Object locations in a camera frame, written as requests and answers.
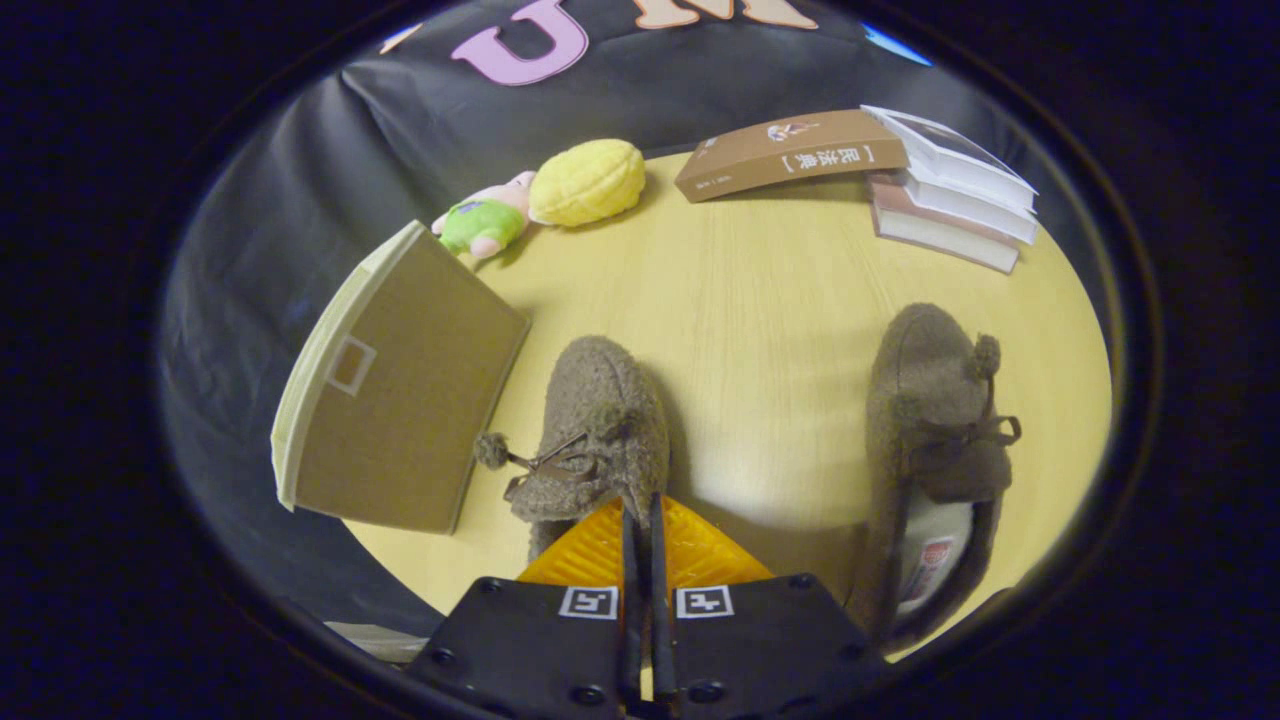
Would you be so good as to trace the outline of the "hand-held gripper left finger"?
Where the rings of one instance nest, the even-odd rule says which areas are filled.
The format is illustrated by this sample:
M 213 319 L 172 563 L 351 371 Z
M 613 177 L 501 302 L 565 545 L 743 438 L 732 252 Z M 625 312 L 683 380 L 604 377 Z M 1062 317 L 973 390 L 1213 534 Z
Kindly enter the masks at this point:
M 618 500 L 516 579 L 481 577 L 407 674 L 499 719 L 623 719 L 640 697 L 636 523 Z

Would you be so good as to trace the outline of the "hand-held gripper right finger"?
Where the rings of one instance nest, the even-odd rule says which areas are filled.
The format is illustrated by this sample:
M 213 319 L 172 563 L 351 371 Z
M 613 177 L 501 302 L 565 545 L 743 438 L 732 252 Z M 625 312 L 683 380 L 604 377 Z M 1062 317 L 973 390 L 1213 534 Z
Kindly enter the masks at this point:
M 652 505 L 654 691 L 677 719 L 832 719 L 883 656 L 810 573 L 776 575 L 691 509 Z

